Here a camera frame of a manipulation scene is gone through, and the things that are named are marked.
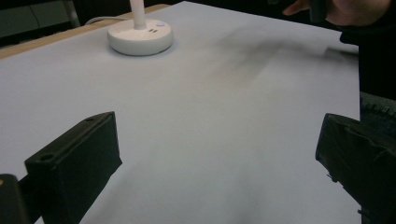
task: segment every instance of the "hand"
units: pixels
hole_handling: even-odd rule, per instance
[[[391,0],[322,0],[327,1],[327,18],[335,25],[366,26],[379,20],[388,10]],[[290,16],[307,10],[310,0],[297,0],[283,10]]]

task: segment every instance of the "lamp base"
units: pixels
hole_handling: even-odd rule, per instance
[[[173,43],[172,28],[163,21],[146,20],[146,29],[136,30],[134,21],[121,21],[111,25],[107,39],[114,50],[135,56],[160,53]]]

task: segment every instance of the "white tabletop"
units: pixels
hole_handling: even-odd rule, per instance
[[[82,223],[360,223],[315,160],[325,113],[359,118],[355,47],[339,33],[183,2],[158,55],[106,29],[0,61],[0,173],[76,123],[115,111],[123,165]]]

